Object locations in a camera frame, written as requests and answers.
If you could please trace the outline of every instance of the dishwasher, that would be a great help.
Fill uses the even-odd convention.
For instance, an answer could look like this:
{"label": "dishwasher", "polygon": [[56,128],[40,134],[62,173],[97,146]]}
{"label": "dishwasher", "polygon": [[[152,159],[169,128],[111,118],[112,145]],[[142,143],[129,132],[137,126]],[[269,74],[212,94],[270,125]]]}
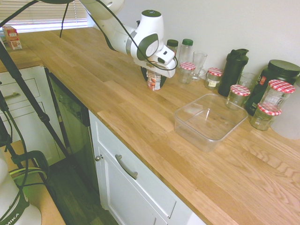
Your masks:
{"label": "dishwasher", "polygon": [[45,69],[66,149],[86,188],[99,192],[88,108],[54,74]]}

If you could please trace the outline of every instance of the window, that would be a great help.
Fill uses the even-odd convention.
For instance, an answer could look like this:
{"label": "window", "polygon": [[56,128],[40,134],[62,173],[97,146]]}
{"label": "window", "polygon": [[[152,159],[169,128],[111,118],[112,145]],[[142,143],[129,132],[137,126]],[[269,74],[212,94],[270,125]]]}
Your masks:
{"label": "window", "polygon": [[[31,2],[31,0],[3,0],[0,4],[0,21],[3,21],[15,11]],[[47,4],[37,2],[25,9],[6,25],[13,26],[18,33],[59,30],[65,13],[66,4]],[[64,29],[87,27],[87,12],[79,0],[69,3]]]}

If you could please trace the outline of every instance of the white cabinet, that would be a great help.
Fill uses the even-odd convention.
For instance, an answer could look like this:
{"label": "white cabinet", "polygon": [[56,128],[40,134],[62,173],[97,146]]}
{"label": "white cabinet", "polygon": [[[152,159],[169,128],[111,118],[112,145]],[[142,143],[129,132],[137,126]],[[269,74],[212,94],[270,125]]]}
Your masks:
{"label": "white cabinet", "polygon": [[120,225],[205,224],[91,112],[90,123],[101,204]]}
{"label": "white cabinet", "polygon": [[[44,68],[31,67],[21,69],[20,72],[42,110],[49,116],[50,123],[55,132],[63,140]],[[43,152],[50,165],[63,159],[64,155],[60,148],[55,143],[44,123],[39,119],[16,81],[8,72],[0,74],[0,81],[2,82],[0,90],[3,96],[10,96],[6,102],[10,113],[24,137],[27,150],[39,150]],[[0,116],[10,134],[10,127],[3,112],[0,113]],[[20,140],[20,137],[15,128],[13,128],[13,142],[18,140]]]}

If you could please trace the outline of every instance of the black shaker bottle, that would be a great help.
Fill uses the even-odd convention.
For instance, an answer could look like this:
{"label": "black shaker bottle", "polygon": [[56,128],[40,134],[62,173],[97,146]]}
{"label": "black shaker bottle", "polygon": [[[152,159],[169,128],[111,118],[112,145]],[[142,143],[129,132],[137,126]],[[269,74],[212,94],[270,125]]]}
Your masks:
{"label": "black shaker bottle", "polygon": [[230,86],[238,81],[244,66],[248,63],[247,52],[249,52],[247,49],[233,49],[227,55],[227,62],[218,89],[220,95],[227,97],[230,92]]}

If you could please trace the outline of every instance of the black container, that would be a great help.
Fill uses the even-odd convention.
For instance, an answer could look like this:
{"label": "black container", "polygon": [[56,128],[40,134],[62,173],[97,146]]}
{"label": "black container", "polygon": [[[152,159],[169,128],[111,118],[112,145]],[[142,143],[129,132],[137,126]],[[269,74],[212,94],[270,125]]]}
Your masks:
{"label": "black container", "polygon": [[230,86],[236,84],[244,66],[248,63],[247,49],[232,50],[227,55],[223,77],[218,92],[225,97],[230,92]]}
{"label": "black container", "polygon": [[257,104],[261,101],[270,80],[282,80],[294,85],[299,73],[300,67],[295,64],[282,60],[270,60],[245,104],[247,112],[252,116],[254,115]]}

